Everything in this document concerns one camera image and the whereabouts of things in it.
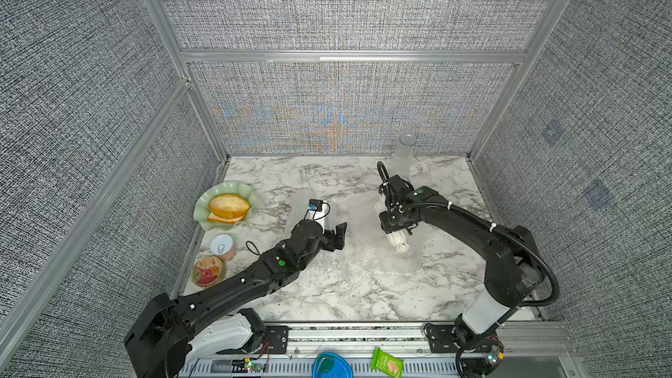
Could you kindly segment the white ribbed ceramic vase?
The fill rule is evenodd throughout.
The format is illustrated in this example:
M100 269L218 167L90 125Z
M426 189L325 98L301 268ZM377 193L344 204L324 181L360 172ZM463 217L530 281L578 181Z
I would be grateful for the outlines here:
M384 203L384 199L380 198L376 202L374 209L379 215L380 213L387 213L387 208ZM392 233L385 234L388 243L395 249L399 254L407 253L411 250L411 246L408 243L409 234L405 229L395 231Z

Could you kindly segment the clear glass vase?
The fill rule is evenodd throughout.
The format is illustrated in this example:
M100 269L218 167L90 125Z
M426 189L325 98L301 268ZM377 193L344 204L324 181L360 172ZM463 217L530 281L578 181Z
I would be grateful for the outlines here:
M414 134L403 134L397 140L391 163L392 171L404 180L410 177L417 143L418 137Z

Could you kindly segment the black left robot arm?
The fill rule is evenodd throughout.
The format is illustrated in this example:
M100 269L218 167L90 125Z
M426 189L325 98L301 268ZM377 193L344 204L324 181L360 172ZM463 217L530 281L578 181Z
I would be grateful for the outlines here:
M320 251L343 250L348 224L325 230L301 220L290 238L259 255L241 273L191 295L162 293L147 303L125 339L137 377L175 377L196 352L196 336L216 320L298 279Z

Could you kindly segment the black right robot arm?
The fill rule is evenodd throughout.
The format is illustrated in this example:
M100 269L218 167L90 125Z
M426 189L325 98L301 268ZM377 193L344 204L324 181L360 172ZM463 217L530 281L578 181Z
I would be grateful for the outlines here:
M540 256L534 237L525 229L499 225L449 201L430 187L413 187L390 175L383 162L376 165L381 177L378 191L384 208L381 229L388 236L411 236L422 224L457 239L486 263L484 290L458 315L448 332L432 334L455 353L458 371L466 372L463 355L493 348L488 363L495 365L503 353L496 331L523 307L544 307L560 297L558 278Z

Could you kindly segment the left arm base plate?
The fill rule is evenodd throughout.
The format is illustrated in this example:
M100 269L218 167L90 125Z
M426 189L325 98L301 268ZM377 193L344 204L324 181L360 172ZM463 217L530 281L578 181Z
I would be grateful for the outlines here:
M242 348L220 350L217 355L254 355L264 353L285 355L289 342L289 327L285 325L269 325L263 331L253 332L250 341Z

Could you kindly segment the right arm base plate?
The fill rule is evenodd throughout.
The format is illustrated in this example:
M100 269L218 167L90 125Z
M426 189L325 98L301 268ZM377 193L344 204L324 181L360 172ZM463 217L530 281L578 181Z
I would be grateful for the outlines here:
M425 323L422 333L433 354L456 354L462 350L464 355L479 353L491 359L499 359L500 354L504 353L503 342L496 332L479 338L462 325Z

